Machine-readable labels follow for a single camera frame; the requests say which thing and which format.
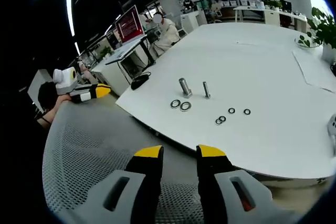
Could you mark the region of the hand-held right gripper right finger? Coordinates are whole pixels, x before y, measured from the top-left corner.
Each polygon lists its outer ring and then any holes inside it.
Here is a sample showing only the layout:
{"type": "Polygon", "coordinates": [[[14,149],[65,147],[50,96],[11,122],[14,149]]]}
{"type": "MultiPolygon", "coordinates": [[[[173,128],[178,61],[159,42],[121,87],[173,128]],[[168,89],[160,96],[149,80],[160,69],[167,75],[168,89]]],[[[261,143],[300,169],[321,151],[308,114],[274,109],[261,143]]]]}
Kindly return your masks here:
{"type": "Polygon", "coordinates": [[[235,169],[218,148],[196,147],[198,193],[205,223],[290,223],[290,212],[252,175],[235,169]]]}

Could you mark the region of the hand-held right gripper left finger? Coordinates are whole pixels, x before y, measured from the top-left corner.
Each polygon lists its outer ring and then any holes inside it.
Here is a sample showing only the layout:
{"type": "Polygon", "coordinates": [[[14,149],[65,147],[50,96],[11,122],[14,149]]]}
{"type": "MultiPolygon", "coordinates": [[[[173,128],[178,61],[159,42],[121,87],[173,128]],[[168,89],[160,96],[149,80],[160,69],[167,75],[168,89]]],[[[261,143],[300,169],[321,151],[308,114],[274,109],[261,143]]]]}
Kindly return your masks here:
{"type": "Polygon", "coordinates": [[[162,145],[137,151],[124,170],[90,188],[86,201],[70,212],[70,223],[154,223],[163,154],[162,145]]]}

